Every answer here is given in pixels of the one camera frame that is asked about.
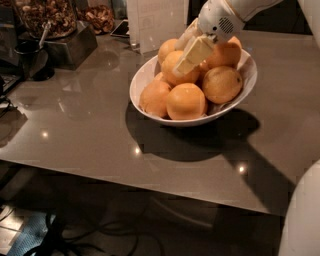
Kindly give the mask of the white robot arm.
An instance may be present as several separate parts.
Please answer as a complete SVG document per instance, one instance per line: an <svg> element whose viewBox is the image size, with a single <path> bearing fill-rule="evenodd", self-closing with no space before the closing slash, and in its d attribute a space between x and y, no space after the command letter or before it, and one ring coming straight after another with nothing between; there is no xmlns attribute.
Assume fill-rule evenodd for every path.
<svg viewBox="0 0 320 256"><path fill-rule="evenodd" d="M189 73L215 44L229 40L257 13L283 0L207 0L178 39L183 52L174 72ZM320 256L320 160L302 176L285 217L278 256Z"/></svg>

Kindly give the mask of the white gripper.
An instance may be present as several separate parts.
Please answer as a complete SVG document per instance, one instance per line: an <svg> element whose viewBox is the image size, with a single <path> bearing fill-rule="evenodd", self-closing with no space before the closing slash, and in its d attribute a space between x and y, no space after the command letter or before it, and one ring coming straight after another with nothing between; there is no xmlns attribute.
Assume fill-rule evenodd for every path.
<svg viewBox="0 0 320 256"><path fill-rule="evenodd" d="M215 43L227 42L244 27L227 0L208 0L176 41L176 50L183 51L174 70L187 74L209 57Z"/></svg>

